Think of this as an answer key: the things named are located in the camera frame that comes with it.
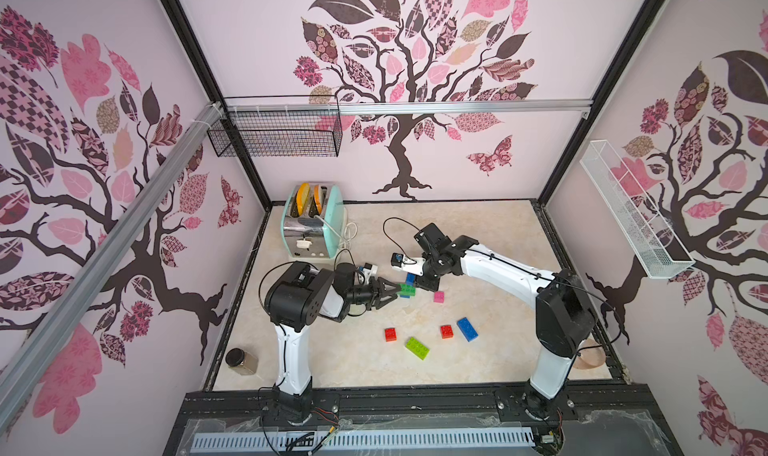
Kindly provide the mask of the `dark green lego brick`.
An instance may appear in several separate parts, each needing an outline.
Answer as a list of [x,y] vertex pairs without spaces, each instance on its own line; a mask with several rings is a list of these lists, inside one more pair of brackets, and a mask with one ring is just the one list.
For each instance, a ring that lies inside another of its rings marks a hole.
[[411,285],[408,285],[408,284],[401,285],[400,286],[400,290],[398,292],[399,295],[400,294],[405,294],[405,295],[409,295],[411,297],[413,297],[415,295],[415,293],[416,293],[416,288],[414,286],[411,286]]

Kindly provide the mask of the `lime green lego brick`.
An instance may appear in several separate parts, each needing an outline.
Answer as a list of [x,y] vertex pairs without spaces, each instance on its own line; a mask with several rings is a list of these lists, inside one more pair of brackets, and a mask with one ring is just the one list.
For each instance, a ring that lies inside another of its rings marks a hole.
[[415,337],[410,337],[406,341],[405,348],[422,361],[424,361],[430,353],[430,349]]

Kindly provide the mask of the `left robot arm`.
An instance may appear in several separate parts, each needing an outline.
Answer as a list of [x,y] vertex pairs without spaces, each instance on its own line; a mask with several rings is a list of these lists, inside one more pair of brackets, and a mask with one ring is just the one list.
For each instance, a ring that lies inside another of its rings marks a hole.
[[397,283],[365,275],[351,263],[333,270],[303,261],[289,263],[263,301],[278,337],[280,366],[274,385],[278,403],[297,413],[310,411],[310,326],[319,317],[341,323],[351,316],[353,306],[364,312],[378,310],[395,301],[400,289]]

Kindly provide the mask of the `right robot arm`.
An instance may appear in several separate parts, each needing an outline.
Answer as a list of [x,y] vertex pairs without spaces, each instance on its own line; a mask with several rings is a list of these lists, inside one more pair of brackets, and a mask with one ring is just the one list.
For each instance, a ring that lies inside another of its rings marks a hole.
[[589,295],[577,276],[568,270],[555,273],[525,265],[465,235],[452,240],[433,223],[418,230],[414,239],[423,259],[416,273],[417,287],[434,291],[442,276],[466,275],[506,291],[533,309],[541,349],[522,404],[531,418],[549,419],[555,399],[597,323]]

